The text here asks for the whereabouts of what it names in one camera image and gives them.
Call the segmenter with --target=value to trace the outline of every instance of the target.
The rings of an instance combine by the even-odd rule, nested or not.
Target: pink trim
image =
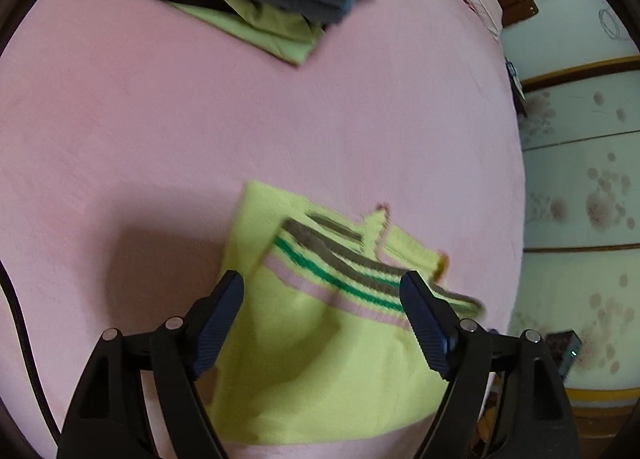
[[[303,279],[291,271],[284,262],[271,253],[264,258],[263,264],[273,271],[273,273],[275,273],[277,277],[288,286],[298,291],[302,291],[302,293],[313,296],[318,300],[322,300],[324,303],[335,307],[336,309],[342,309],[343,311],[347,311],[361,318],[368,318],[370,320],[375,320],[376,322],[382,322],[383,324],[396,325],[405,330],[411,329],[409,321],[405,317],[398,318],[397,316],[369,309],[368,307],[364,307],[353,300],[345,298],[342,293],[337,290],[332,291],[322,287],[321,285],[314,284],[309,280]]]

